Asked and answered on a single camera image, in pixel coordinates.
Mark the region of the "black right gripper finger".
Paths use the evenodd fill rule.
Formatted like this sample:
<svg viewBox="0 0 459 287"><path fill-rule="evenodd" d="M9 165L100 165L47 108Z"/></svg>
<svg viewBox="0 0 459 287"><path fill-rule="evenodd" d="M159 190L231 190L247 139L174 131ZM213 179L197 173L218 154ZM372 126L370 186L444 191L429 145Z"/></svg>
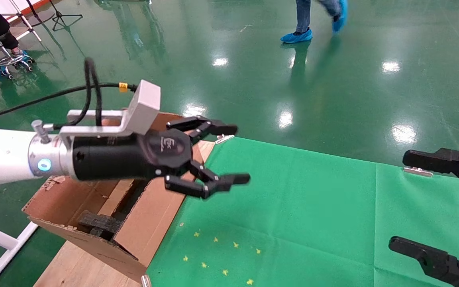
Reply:
<svg viewBox="0 0 459 287"><path fill-rule="evenodd" d="M399 236L390 238L388 248L416 259L426 276L459 287L459 259L446 251Z"/></svg>
<svg viewBox="0 0 459 287"><path fill-rule="evenodd" d="M454 174L459 178L459 151L455 149L441 148L434 153L410 149L404 153L402 163L441 174Z"/></svg>

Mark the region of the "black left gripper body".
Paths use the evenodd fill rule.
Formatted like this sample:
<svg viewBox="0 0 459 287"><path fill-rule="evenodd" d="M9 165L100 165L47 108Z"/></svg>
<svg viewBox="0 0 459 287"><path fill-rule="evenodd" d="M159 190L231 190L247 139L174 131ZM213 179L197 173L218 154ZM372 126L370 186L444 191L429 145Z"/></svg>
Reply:
<svg viewBox="0 0 459 287"><path fill-rule="evenodd" d="M181 176L193 157L191 137L177 129L114 138L75 138L73 167L80 181Z"/></svg>

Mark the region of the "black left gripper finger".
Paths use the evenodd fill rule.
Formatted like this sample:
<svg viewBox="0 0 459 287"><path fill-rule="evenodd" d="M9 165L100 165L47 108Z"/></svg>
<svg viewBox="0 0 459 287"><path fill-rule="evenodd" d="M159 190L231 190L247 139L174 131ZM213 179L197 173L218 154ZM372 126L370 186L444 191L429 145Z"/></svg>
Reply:
<svg viewBox="0 0 459 287"><path fill-rule="evenodd" d="M235 136L238 131L236 125L226 125L220 120L211 120L203 116L190 116L167 122L166 129L176 129L182 132L191 131L189 137L193 145L209 135Z"/></svg>
<svg viewBox="0 0 459 287"><path fill-rule="evenodd" d="M194 179L182 179L180 171L187 171ZM167 190L200 199L207 199L218 192L230 191L234 185L248 184L250 179L250 174L217 175L198 161L190 161L175 174L164 176Z"/></svg>

